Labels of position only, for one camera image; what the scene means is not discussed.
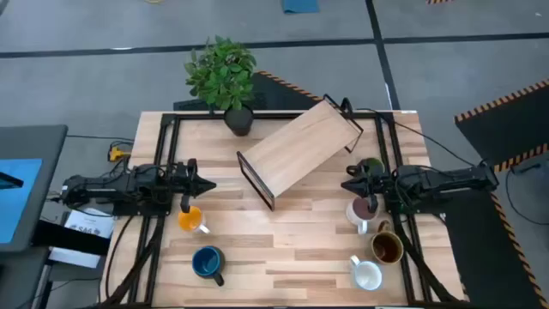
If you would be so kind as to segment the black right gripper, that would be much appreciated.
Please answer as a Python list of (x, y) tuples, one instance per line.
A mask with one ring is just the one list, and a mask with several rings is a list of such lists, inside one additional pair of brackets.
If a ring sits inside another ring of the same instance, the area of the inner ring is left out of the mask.
[(378, 209), (379, 202), (377, 194), (384, 193), (386, 180), (386, 172), (383, 169), (364, 169), (363, 178), (353, 177), (341, 183), (341, 187), (346, 191), (350, 191), (358, 197), (362, 197), (368, 202), (367, 210), (370, 214), (375, 214)]

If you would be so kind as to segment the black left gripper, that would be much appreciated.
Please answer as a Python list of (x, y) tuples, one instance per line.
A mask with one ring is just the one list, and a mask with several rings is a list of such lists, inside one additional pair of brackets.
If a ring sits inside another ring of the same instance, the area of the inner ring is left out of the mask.
[(187, 164), (179, 162), (175, 166), (172, 182), (175, 192), (182, 194), (180, 208), (185, 214), (190, 212), (190, 199), (192, 197), (196, 198), (216, 188), (215, 182), (197, 176), (197, 162), (194, 158), (189, 159)]

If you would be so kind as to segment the white mug with pinkish interior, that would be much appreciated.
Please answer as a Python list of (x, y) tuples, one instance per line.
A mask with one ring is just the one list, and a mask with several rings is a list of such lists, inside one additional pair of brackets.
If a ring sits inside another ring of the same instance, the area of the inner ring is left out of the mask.
[(377, 217), (378, 200), (376, 196), (356, 197), (346, 208), (347, 219), (357, 228), (358, 234), (366, 234), (368, 223)]

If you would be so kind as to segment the yellow mug with pale handle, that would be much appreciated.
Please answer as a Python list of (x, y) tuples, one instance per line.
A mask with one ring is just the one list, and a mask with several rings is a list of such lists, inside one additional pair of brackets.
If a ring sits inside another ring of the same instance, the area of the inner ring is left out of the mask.
[(211, 233), (206, 227), (205, 214), (196, 206), (190, 206), (188, 213), (178, 213), (178, 225), (185, 232), (191, 233)]

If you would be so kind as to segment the teal and brown glazed mug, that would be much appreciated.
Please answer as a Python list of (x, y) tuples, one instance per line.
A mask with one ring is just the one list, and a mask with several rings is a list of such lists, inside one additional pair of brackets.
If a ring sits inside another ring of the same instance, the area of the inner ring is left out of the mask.
[(371, 238), (371, 249), (374, 258), (381, 264), (396, 264), (404, 254), (401, 239), (392, 231), (389, 220), (379, 223), (377, 232)]

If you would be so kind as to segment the dark blue mug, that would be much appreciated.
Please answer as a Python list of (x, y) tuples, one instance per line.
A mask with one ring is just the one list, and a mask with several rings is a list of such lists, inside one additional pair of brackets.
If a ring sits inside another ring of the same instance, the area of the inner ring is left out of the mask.
[(219, 287), (225, 284), (222, 276), (225, 263), (226, 258), (222, 250), (212, 245), (197, 250), (191, 260), (192, 269), (197, 276), (213, 279)]

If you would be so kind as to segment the white mug with black lettering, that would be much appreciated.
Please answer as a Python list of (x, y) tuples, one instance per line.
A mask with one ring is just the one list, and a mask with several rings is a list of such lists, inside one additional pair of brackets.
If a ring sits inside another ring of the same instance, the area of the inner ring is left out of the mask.
[(356, 255), (350, 257), (351, 273), (358, 288), (373, 291), (381, 286), (383, 275), (380, 268), (371, 261), (362, 261)]

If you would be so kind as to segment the black plant pot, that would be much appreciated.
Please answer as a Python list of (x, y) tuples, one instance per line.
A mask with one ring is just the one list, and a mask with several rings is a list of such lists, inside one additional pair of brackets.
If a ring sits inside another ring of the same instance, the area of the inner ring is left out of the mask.
[(253, 111), (247, 105), (242, 105), (239, 110), (231, 107), (224, 112), (224, 122), (235, 136), (247, 136), (253, 120)]

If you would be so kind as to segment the green leafy plant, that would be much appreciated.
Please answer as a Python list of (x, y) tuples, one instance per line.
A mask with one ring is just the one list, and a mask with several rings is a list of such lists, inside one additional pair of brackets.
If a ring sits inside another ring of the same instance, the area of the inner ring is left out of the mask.
[(190, 95), (203, 100), (208, 106), (221, 110), (241, 110), (245, 102), (254, 98), (251, 81), (256, 59), (241, 43), (230, 38), (207, 39), (205, 47), (190, 54), (184, 64), (189, 75), (185, 84)]

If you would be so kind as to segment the black floor mat striped edge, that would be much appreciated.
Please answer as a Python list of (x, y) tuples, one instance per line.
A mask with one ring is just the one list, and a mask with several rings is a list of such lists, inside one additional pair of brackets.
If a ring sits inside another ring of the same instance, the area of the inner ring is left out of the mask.
[(445, 214), (461, 282), (474, 306), (549, 309), (549, 300), (494, 194), (452, 192)]
[(549, 154), (549, 79), (459, 113), (454, 121), (495, 172)]
[[(311, 94), (290, 82), (279, 77), (272, 76), (266, 71), (253, 73), (251, 78), (253, 84), (252, 93), (254, 98), (245, 102), (250, 109), (259, 108), (262, 110), (307, 110), (316, 103), (322, 101), (321, 97)], [(203, 100), (193, 97), (192, 100), (175, 102), (175, 111), (223, 111), (216, 106), (208, 106)]]

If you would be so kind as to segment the white printed paper sheet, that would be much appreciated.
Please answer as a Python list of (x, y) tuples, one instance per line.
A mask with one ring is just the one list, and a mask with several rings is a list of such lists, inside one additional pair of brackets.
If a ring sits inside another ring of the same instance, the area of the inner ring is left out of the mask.
[(64, 226), (82, 233), (109, 239), (114, 228), (114, 217), (97, 209), (72, 210)]

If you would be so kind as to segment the grey side desk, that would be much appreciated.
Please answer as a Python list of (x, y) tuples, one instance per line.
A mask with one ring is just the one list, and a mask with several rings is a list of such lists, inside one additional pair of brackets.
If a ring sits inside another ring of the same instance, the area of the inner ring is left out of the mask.
[(0, 244), (0, 252), (24, 251), (31, 245), (67, 132), (65, 124), (0, 127), (0, 160), (42, 160), (15, 236)]

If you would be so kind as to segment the blue floor mat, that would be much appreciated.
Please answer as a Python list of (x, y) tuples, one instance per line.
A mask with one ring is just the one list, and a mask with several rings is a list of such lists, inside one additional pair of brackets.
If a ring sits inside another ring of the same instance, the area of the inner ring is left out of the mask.
[(285, 14), (308, 14), (320, 11), (318, 0), (281, 0)]

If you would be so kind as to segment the wooden shelf with black frame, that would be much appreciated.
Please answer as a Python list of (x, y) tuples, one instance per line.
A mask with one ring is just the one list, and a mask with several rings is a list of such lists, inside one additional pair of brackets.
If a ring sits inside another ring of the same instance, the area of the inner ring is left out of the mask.
[(348, 98), (323, 99), (275, 133), (237, 152), (241, 173), (270, 210), (282, 193), (340, 150), (352, 153), (364, 129)]

